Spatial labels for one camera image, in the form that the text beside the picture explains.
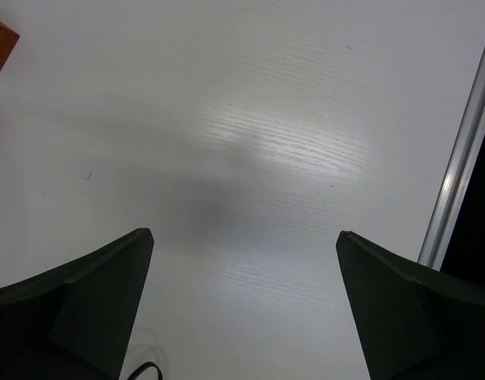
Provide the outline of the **aluminium table edge rail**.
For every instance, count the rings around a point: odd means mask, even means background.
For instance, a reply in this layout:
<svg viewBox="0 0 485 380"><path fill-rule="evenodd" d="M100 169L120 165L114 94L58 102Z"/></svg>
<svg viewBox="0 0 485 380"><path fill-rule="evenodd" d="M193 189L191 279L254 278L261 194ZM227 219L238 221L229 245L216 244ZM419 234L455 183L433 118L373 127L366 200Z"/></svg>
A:
<svg viewBox="0 0 485 380"><path fill-rule="evenodd" d="M485 45L417 262L439 271L485 136Z"/></svg>

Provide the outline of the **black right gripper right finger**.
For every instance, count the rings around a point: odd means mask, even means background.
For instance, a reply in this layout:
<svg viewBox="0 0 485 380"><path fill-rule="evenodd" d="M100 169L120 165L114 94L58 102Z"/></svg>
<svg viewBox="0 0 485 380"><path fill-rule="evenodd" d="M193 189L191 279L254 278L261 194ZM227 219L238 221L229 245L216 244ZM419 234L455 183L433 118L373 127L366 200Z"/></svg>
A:
<svg viewBox="0 0 485 380"><path fill-rule="evenodd" d="M485 288L351 231L335 247L372 379L485 379Z"/></svg>

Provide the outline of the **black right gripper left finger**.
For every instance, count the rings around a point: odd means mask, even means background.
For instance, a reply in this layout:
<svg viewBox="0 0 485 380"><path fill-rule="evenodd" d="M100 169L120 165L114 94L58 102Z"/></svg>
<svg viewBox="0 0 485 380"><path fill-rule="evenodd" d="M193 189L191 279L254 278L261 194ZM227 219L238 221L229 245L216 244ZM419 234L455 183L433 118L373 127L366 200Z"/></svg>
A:
<svg viewBox="0 0 485 380"><path fill-rule="evenodd" d="M0 379L117 379L153 253L148 228L0 288Z"/></svg>

